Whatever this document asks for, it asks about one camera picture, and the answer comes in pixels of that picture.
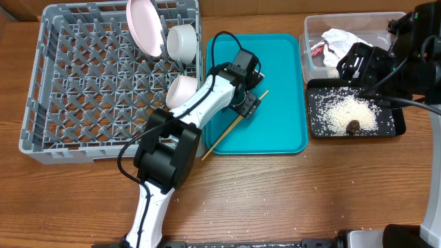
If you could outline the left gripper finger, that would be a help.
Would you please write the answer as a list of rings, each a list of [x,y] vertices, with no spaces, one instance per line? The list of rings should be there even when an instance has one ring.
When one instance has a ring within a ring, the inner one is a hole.
[[[243,103],[237,107],[237,113],[245,119],[250,119],[260,103],[261,100],[250,93],[245,97]]]
[[[265,78],[265,76],[256,70],[247,78],[247,89],[253,90]]]

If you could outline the white napkin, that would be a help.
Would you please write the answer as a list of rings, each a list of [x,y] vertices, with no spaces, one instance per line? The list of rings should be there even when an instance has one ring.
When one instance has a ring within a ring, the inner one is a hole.
[[[353,44],[364,43],[371,46],[370,43],[358,38],[356,35],[335,28],[324,32],[321,37],[325,41],[323,63],[325,66],[332,68],[335,68],[338,62],[347,55]]]

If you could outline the brown food scrap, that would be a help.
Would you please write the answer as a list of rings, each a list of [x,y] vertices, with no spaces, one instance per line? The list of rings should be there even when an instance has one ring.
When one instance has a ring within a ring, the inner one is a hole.
[[[355,135],[360,131],[360,122],[358,120],[352,120],[346,126],[346,133]]]

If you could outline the red snack wrapper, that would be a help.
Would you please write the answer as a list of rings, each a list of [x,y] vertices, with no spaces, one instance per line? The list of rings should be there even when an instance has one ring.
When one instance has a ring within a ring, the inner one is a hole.
[[[311,57],[314,58],[314,57],[322,54],[326,45],[327,45],[327,41],[326,40],[319,41],[317,44],[312,45],[310,47]]]

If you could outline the small white bowl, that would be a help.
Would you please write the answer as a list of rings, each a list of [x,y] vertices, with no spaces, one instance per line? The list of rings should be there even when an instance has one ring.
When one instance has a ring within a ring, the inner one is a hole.
[[[166,106],[174,109],[189,100],[197,91],[198,80],[191,76],[177,76],[167,91]]]

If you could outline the grey bowl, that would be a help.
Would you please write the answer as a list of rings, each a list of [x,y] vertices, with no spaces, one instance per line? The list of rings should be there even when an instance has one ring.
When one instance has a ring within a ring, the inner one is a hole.
[[[176,25],[167,35],[167,53],[174,60],[190,64],[196,56],[196,31],[190,24]]]

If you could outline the white plate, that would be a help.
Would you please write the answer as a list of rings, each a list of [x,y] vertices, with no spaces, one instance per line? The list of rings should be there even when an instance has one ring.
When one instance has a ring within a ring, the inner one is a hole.
[[[129,0],[126,5],[126,18],[130,34],[137,47],[150,56],[161,55],[161,20],[150,0]]]

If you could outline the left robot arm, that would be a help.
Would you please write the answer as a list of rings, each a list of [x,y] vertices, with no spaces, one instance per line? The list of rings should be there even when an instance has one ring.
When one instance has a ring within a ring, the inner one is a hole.
[[[134,223],[120,247],[157,247],[162,224],[175,189],[188,177],[201,141],[202,130],[224,108],[249,119],[260,105],[252,90],[263,80],[258,57],[241,48],[233,62],[212,67],[202,88],[170,111],[156,109],[145,130],[132,139],[139,203]]]

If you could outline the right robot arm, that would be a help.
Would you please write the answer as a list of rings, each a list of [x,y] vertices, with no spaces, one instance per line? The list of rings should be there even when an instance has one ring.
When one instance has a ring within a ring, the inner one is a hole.
[[[426,214],[418,226],[387,225],[383,247],[440,246],[440,2],[423,3],[388,22],[388,50],[355,43],[338,62],[340,78],[363,90],[359,98],[383,107],[429,111],[433,162]]]

